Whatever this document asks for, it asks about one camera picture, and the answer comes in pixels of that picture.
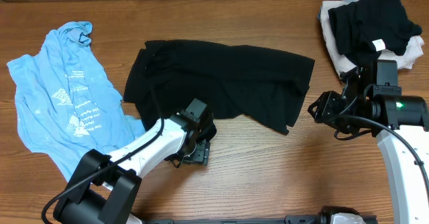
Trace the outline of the black t-shirt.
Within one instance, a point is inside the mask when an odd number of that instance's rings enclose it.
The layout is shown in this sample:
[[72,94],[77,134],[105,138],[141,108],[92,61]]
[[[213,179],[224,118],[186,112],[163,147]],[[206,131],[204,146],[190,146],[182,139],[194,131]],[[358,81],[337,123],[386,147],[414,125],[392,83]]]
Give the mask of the black t-shirt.
[[131,67],[123,99],[135,105],[145,129],[199,99],[217,119],[244,114],[286,135],[300,114],[314,63],[256,46],[152,40]]

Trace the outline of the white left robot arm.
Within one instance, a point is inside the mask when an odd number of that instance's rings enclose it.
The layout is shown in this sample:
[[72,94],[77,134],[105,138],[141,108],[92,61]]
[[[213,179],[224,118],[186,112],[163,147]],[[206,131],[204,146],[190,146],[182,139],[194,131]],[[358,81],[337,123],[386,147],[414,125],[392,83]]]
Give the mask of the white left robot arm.
[[131,210],[143,177],[164,160],[175,167],[207,164],[215,133],[213,114],[194,99],[121,149],[109,154],[88,151],[54,199],[53,218],[60,223],[141,223]]

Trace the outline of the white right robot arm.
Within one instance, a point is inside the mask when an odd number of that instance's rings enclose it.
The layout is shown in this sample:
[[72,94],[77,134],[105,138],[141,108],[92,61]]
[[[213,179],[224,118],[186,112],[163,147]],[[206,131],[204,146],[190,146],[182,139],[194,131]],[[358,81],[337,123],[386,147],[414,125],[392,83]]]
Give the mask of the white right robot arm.
[[327,91],[308,108],[316,123],[348,141],[377,140],[385,162],[395,223],[428,222],[428,106],[406,96],[397,62],[375,60],[340,74],[342,93]]

